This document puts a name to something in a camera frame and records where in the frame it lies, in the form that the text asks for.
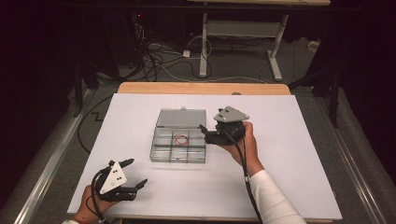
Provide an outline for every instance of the wooden table edge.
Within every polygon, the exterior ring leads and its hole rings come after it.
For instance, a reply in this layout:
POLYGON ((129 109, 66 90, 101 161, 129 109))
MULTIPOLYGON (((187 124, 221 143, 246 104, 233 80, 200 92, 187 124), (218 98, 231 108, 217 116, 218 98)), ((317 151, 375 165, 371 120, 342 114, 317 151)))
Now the wooden table edge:
POLYGON ((291 95, 285 84, 190 82, 123 82, 118 93, 291 95))

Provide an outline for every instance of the clear plastic container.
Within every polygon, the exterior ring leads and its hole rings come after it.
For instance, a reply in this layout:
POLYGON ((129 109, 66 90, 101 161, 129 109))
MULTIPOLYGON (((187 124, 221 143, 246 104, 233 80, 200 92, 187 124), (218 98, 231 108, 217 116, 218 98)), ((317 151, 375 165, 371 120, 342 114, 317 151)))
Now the clear plastic container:
POLYGON ((155 162, 205 163, 205 110, 162 109, 155 127, 150 159, 155 162))

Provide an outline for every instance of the human hand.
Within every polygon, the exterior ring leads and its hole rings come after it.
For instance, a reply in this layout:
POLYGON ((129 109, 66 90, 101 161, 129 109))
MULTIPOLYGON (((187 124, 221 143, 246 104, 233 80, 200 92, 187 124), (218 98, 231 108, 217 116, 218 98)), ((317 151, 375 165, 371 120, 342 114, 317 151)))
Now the human hand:
MULTIPOLYGON (((257 152, 257 142, 253 134, 253 124, 248 121, 244 121, 243 123, 246 130, 245 137, 244 139, 240 140, 237 144, 241 149, 242 156, 243 157, 246 156, 247 173, 249 176, 253 176, 257 172, 263 170, 264 167, 262 166, 262 163, 259 160, 259 155, 257 152)), ((235 145, 219 146, 219 147, 222 147, 228 152, 230 152, 230 154, 233 156, 233 159, 236 162, 238 162, 240 165, 242 165, 241 157, 235 145)))
POLYGON ((82 223, 93 223, 95 221, 99 220, 99 217, 94 214, 92 211, 95 211, 93 202, 92 202, 92 197, 95 197, 96 204, 100 210, 100 212, 103 214, 107 211, 108 208, 113 206, 114 204, 118 202, 106 202, 101 200, 97 194, 94 196, 91 195, 91 185, 85 187, 84 193, 82 194, 81 198, 81 205, 79 206, 79 209, 77 210, 74 218, 82 223))

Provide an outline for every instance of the white table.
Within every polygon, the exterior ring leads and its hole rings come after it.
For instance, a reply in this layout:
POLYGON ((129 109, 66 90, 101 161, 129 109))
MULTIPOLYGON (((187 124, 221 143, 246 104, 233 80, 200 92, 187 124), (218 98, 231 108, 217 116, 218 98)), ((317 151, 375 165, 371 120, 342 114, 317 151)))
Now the white table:
POLYGON ((123 169, 128 178, 124 186, 145 178, 148 183, 133 202, 110 208, 108 217, 257 220, 242 168, 219 147, 206 146, 205 164, 149 159, 162 108, 205 109, 206 127, 212 130, 212 117, 226 105, 250 116, 265 168, 306 220, 342 218, 292 95, 115 94, 67 212, 77 212, 84 187, 110 160, 134 158, 123 169))
MULTIPOLYGON (((260 5, 281 5, 281 6, 304 6, 318 7, 328 6, 330 0, 189 0, 193 2, 208 3, 229 3, 229 4, 260 4, 260 5)), ((204 13, 202 31, 202 50, 200 61, 200 77, 206 77, 207 66, 207 36, 208 35, 232 35, 232 36, 253 36, 253 37, 274 37, 275 44, 272 50, 267 51, 269 63, 271 65, 274 79, 282 80, 282 75, 276 61, 276 54, 282 40, 283 32, 286 28, 289 15, 283 15, 280 22, 258 22, 258 21, 211 21, 204 13)))

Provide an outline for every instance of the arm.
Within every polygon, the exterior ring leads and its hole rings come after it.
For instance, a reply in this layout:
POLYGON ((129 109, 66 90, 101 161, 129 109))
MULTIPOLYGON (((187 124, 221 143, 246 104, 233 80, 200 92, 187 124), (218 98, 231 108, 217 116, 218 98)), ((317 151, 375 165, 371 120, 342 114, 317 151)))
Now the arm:
MULTIPOLYGON (((265 171, 259 160, 257 142, 253 135, 253 125, 244 122, 245 141, 238 142, 242 154, 246 154, 247 173, 250 186, 263 223, 305 223, 291 201, 285 196, 274 179, 265 171)), ((241 158, 235 146, 221 146, 231 153, 233 159, 241 164, 241 158)))
MULTIPOLYGON (((118 202, 110 203, 110 202, 102 201, 99 199, 97 195, 95 195, 94 197, 96 199, 96 203, 99 207, 99 210, 102 213, 105 213, 108 208, 118 203, 118 202)), ((79 206, 79 209, 74 215, 73 220, 67 220, 64 222, 64 224, 82 224, 82 223, 92 224, 95 221, 98 221, 99 218, 96 216, 96 214, 91 212, 90 209, 94 211, 92 198, 91 198, 91 185, 85 187, 84 193, 82 194, 82 198, 81 198, 81 205, 79 206)))

